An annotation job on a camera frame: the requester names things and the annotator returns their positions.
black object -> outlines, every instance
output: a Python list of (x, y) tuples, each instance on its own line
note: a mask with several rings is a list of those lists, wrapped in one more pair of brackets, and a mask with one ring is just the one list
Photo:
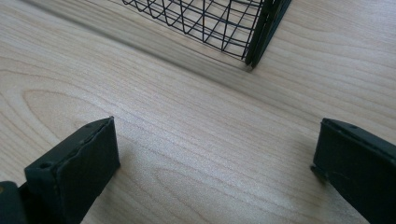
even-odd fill
[(114, 119), (89, 123), (27, 166), (19, 188), (0, 182), (0, 223), (80, 223), (119, 167)]
[(396, 146), (354, 125), (323, 119), (312, 171), (371, 223), (396, 223)]
[(255, 67), (291, 0), (122, 0)]

metal wire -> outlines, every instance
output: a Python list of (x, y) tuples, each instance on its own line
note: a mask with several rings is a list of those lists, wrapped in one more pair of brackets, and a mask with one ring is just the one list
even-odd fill
[(243, 60), (264, 0), (123, 0), (139, 12)]

wood grain pattern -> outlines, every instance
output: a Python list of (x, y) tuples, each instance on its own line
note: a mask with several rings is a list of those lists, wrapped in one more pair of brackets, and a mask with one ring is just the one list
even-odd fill
[(26, 165), (112, 115), (121, 169), (84, 223), (365, 222), (309, 165), (323, 117), (396, 143), (392, 1), (294, 1), (250, 72), (120, 5), (46, 4), (91, 30), (0, 2), (1, 180), (20, 185)]

wood grain surface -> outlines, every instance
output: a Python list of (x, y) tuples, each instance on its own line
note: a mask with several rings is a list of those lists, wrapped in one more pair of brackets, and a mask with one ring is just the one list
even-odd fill
[(324, 117), (396, 143), (394, 1), (295, 0), (253, 71), (116, 2), (30, 3), (0, 2), (0, 180), (114, 116), (83, 223), (366, 222), (309, 165)]

mesh basket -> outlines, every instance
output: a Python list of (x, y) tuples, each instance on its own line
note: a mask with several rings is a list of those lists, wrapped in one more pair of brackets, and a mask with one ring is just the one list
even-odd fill
[(123, 0), (123, 3), (254, 67), (290, 0)]

